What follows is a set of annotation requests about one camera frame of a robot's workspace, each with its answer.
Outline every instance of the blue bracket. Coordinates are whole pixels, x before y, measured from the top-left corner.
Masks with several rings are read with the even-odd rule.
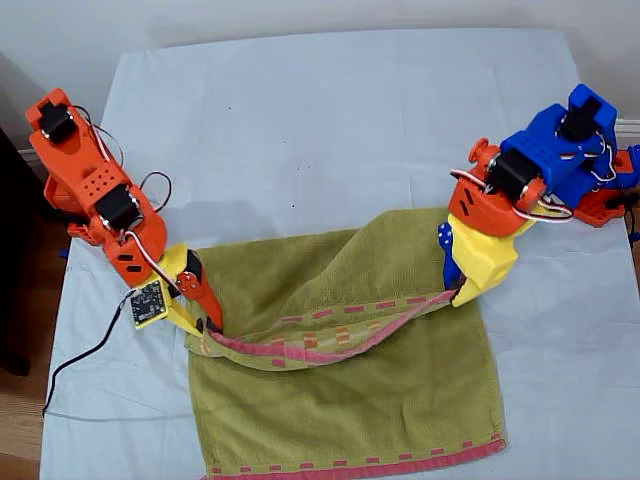
[[[444,288],[447,290],[457,288],[460,285],[462,270],[453,259],[453,231],[449,222],[438,225],[438,243],[444,250],[444,268],[442,271]]]
[[[594,121],[607,144],[611,145],[613,154],[616,153],[616,138],[614,125],[616,109],[606,100],[598,96],[586,85],[578,85],[569,96],[569,109],[581,108],[589,99],[595,99],[600,104]],[[581,166],[588,162],[589,170],[593,170],[601,177],[609,175],[609,152],[602,150],[600,137],[591,138],[574,143],[557,134],[557,130],[568,110],[562,105],[552,105],[539,112],[525,130],[521,130],[506,138],[500,145],[505,153],[516,149],[535,163],[547,186],[546,193],[556,194],[570,208],[580,203],[583,195],[598,187],[614,187],[614,185],[600,183]],[[585,157],[585,153],[598,154],[597,157]]]
[[[640,145],[633,145],[627,149],[629,152],[629,158],[631,165],[633,166],[633,172],[631,173],[618,173],[618,176],[613,182],[609,182],[606,188],[628,189],[635,188],[640,182]]]

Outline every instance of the yellow 3d printed part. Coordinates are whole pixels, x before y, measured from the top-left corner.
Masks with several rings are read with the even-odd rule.
[[[466,226],[452,214],[448,217],[453,232],[453,259],[466,281],[452,304],[458,307],[498,285],[518,259],[514,239],[535,222],[529,220],[514,234],[492,237]]]
[[[158,265],[167,275],[176,278],[187,266],[187,245],[179,243],[168,248]],[[171,298],[169,285],[157,273],[153,273],[143,283],[137,285],[136,290],[131,297],[136,328],[144,328],[157,320],[166,318],[188,333],[202,337],[202,333],[195,326],[193,316]]]

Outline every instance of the towel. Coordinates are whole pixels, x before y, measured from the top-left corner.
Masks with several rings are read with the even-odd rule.
[[[224,311],[224,334],[186,339],[212,478],[409,473],[506,446],[478,307],[442,287],[446,213],[198,251]]]

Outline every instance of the circuit board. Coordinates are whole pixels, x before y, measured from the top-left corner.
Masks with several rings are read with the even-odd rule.
[[[136,328],[142,328],[151,320],[164,316],[166,311],[160,280],[144,286],[131,297],[131,312]]]

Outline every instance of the white tablecloth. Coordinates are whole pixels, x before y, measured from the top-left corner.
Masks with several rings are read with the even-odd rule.
[[[103,126],[134,180],[173,179],[170,243],[204,246],[446,205],[447,171],[477,138],[499,142],[577,82],[553,31],[252,39],[123,56]],[[640,304],[622,222],[536,225],[517,248],[481,300],[510,446],[416,476],[637,478]],[[73,241],[52,367],[102,337],[125,291],[100,249]],[[165,322],[134,331],[125,313],[103,350],[60,375],[41,478],[203,475],[182,341]]]

